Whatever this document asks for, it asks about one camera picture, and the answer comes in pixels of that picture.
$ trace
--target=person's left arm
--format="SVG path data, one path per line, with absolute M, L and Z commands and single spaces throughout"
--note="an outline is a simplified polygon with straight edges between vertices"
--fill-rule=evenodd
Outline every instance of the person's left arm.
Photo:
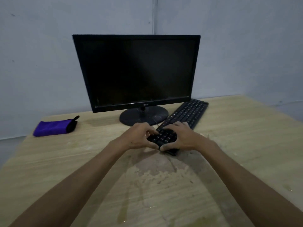
M 10 227 L 70 226 L 101 180 L 129 149 L 158 146 L 146 139 L 158 132 L 148 123 L 136 123 L 120 137 L 111 141 L 99 154 L 78 170 L 55 185 L 27 210 Z

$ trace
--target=vertical wall strip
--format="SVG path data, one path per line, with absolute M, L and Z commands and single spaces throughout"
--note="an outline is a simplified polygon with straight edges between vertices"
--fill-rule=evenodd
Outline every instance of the vertical wall strip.
M 152 34 L 156 35 L 158 0 L 152 1 Z

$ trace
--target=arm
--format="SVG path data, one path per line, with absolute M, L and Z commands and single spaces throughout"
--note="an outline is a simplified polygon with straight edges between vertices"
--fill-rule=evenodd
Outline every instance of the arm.
M 136 123 L 39 198 L 10 227 L 70 226 L 101 180 L 124 152 L 142 147 L 158 149 L 156 144 L 147 141 L 149 134 L 158 132 L 147 123 Z
M 160 150 L 177 148 L 200 152 L 255 226 L 302 226 L 301 210 L 231 159 L 214 141 L 195 133 L 186 122 L 165 128 L 175 131 L 178 138 Z

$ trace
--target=wooden table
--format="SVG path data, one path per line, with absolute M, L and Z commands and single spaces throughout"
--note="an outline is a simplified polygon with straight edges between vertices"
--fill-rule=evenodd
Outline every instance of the wooden table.
M 195 128 L 303 210 L 303 125 L 245 96 L 209 102 Z M 172 113 L 180 104 L 164 107 Z M 29 135 L 0 171 L 0 226 L 90 160 L 128 127 L 122 111 L 83 112 L 70 134 Z M 105 176 L 76 226 L 252 226 L 214 170 L 196 151 L 172 157 L 127 151 Z

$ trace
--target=hand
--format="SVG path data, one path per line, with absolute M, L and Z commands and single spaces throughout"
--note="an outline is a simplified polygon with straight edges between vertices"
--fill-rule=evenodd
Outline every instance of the hand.
M 124 132 L 114 141 L 123 146 L 124 149 L 139 149 L 149 147 L 152 149 L 159 149 L 158 145 L 148 141 L 146 138 L 150 135 L 159 134 L 155 128 L 146 122 L 135 123 L 131 128 Z
M 174 124 L 169 124 L 163 129 L 171 129 L 177 134 L 177 140 L 172 143 L 164 144 L 160 147 L 161 151 L 169 149 L 183 149 L 183 150 L 193 150 L 197 148 L 197 145 L 201 139 L 207 139 L 202 135 L 194 132 L 190 129 L 187 122 L 175 122 Z

